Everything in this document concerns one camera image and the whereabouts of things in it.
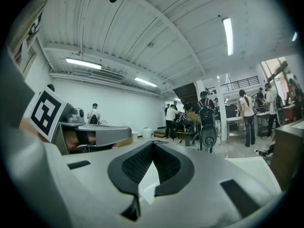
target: sneaker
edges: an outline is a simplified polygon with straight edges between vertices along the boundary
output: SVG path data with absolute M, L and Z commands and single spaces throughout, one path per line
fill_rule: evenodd
M 263 151 L 260 151 L 260 150 L 255 150 L 256 154 L 261 156 L 261 157 L 266 157 L 267 156 L 267 153 L 266 152 L 263 152 Z

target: black mesh grille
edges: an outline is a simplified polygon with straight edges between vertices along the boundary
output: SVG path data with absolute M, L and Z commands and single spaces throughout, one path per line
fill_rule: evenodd
M 175 176 L 181 168 L 179 159 L 157 146 L 154 148 L 153 162 L 157 169 L 160 183 Z
M 153 146 L 144 148 L 123 162 L 123 172 L 135 183 L 139 184 L 145 176 L 153 160 Z

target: black pants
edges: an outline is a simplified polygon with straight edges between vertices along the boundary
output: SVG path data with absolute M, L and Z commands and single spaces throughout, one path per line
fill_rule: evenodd
M 267 134 L 268 137 L 271 136 L 271 130 L 272 130 L 272 125 L 274 124 L 274 120 L 275 120 L 275 124 L 276 124 L 275 127 L 276 128 L 279 127 L 280 124 L 279 124 L 279 121 L 277 119 L 276 114 L 273 114 L 273 115 L 269 114 L 269 118 L 268 118 L 268 134 Z
M 168 138 L 169 129 L 170 129 L 171 138 L 173 138 L 173 122 L 170 120 L 166 120 L 166 138 Z
M 247 147 L 251 144 L 255 144 L 256 137 L 255 137 L 255 116 L 244 116 L 244 122 L 246 126 L 246 143 Z

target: fluorescent light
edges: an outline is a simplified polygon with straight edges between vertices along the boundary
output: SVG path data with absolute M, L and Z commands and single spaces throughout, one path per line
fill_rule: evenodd
M 295 32 L 295 33 L 294 33 L 294 37 L 293 37 L 292 41 L 295 41 L 297 37 L 298 37 L 298 33 L 297 33 L 297 32 Z
M 90 63 L 90 62 L 86 62 L 86 61 L 83 61 L 83 60 L 66 58 L 66 62 L 81 65 L 81 66 L 87 66 L 87 67 L 92 67 L 92 68 L 96 68 L 96 69 L 101 69 L 101 66 L 99 64 Z
M 232 34 L 231 19 L 229 18 L 223 19 L 223 24 L 225 27 L 225 33 L 227 39 L 228 56 L 230 56 L 233 54 L 233 34 Z
M 142 83 L 144 83 L 144 84 L 153 86 L 153 87 L 157 87 L 157 85 L 155 85 L 155 84 L 153 84 L 153 83 L 150 83 L 150 82 L 148 82 L 148 81 L 145 81 L 145 80 L 143 80 L 143 79 L 141 79 L 141 78 L 135 78 L 135 80 L 136 80 L 136 81 L 139 81 L 139 82 L 142 82 Z

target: white table surface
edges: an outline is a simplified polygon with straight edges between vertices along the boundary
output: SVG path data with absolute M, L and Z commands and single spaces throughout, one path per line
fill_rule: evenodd
M 293 108 L 294 107 L 294 104 L 291 104 L 289 106 L 284 106 L 283 109 L 289 109 L 289 108 Z
M 241 116 L 230 117 L 230 118 L 227 118 L 227 122 L 241 121 L 242 118 L 243 118 L 243 117 L 241 117 Z
M 263 115 L 267 115 L 267 114 L 269 114 L 269 112 L 258 113 L 258 114 L 256 114 L 256 115 L 257 115 L 257 116 L 263 116 Z

